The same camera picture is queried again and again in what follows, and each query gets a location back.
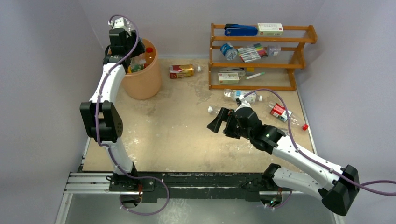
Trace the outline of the clear bottle dark green label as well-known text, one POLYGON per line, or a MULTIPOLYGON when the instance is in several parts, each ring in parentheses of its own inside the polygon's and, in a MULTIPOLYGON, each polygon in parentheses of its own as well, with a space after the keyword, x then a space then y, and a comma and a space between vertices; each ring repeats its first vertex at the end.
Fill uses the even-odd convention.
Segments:
POLYGON ((214 114, 219 114, 220 110, 221 110, 221 107, 209 106, 207 109, 207 112, 209 114, 214 115, 214 114))

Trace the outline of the clear bottle blue label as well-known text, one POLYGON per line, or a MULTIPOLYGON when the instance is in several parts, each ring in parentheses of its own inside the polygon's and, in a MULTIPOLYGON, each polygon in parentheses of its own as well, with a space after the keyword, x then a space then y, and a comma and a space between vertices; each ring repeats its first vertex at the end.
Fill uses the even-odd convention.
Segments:
POLYGON ((134 59, 134 61, 138 65, 138 70, 142 70, 148 67, 153 62, 154 57, 155 57, 154 49, 152 47, 146 48, 145 53, 140 54, 134 59))

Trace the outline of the green tea bottle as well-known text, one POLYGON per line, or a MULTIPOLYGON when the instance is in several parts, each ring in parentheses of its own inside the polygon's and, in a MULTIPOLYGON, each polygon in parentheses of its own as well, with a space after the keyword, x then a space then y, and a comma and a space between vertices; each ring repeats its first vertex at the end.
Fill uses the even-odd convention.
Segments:
POLYGON ((145 68, 145 65, 146 65, 146 60, 144 60, 144 59, 139 60, 137 62, 132 61, 128 70, 127 70, 127 73, 134 73, 134 72, 141 71, 145 68))

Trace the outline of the red white label bottle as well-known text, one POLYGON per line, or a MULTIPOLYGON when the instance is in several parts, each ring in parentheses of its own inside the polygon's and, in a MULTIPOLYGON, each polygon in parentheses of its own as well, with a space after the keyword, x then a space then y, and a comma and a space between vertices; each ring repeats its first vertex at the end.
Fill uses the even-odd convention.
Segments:
POLYGON ((268 103, 268 111, 269 113, 277 118, 278 120, 287 123, 290 121, 290 124, 300 130, 307 131, 309 125, 305 122, 304 119, 295 115, 292 111, 286 110, 282 105, 275 102, 268 103))

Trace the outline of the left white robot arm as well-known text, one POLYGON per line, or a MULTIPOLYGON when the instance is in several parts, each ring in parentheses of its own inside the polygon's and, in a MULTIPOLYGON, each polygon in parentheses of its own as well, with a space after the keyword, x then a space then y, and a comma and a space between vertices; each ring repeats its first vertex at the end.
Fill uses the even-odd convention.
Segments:
POLYGON ((81 103, 79 110, 87 135, 107 151, 115 181, 122 177, 121 185, 133 191, 138 188, 140 177, 122 143, 123 122, 114 103, 140 38, 137 30, 128 32, 123 28, 111 29, 109 38, 98 87, 88 102, 81 103))

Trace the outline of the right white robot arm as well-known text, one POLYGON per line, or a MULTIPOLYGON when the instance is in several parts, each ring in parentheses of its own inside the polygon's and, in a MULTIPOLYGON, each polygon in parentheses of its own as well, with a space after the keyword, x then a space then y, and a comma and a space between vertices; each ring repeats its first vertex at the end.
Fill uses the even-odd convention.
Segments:
POLYGON ((355 167, 342 167, 299 144, 293 145, 289 135, 275 126, 263 124, 250 107, 238 110, 222 107, 207 128, 218 133, 223 122, 226 123, 223 130, 225 136, 235 139, 243 137, 256 149, 284 159, 301 170, 298 173, 276 164, 270 165, 262 177, 266 189, 281 187, 300 191, 319 199, 337 215, 345 216, 348 213, 360 191, 359 187, 352 184, 359 182, 355 167))

